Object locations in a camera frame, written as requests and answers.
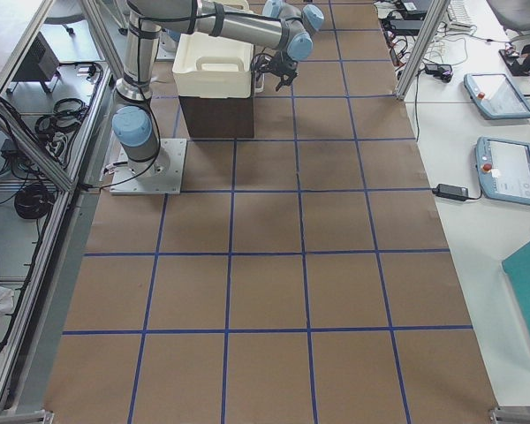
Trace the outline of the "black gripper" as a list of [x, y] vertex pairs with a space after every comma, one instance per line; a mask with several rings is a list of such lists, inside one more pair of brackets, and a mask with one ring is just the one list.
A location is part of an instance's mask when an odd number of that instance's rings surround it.
[[298, 62], [291, 59], [287, 53], [278, 51], [264, 66], [265, 73], [271, 73], [279, 78], [275, 90], [279, 91], [287, 84], [292, 84], [298, 77]]

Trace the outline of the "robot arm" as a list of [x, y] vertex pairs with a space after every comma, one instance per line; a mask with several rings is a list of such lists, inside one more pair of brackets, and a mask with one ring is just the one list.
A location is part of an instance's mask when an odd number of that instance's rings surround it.
[[254, 90], [270, 73], [279, 87], [297, 77], [313, 51], [324, 16], [267, 1], [260, 14], [244, 1], [131, 1], [124, 73], [117, 81], [112, 131], [135, 178], [169, 168], [151, 110], [152, 72], [160, 34], [178, 41], [172, 66], [187, 131], [193, 139], [252, 139]]

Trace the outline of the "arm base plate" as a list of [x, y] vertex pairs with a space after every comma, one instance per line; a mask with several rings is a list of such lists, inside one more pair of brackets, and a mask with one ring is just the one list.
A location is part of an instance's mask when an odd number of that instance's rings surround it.
[[125, 164], [114, 169], [110, 192], [133, 195], [180, 194], [186, 147], [186, 139], [163, 138], [159, 156], [154, 163], [129, 163], [121, 147], [117, 161]]

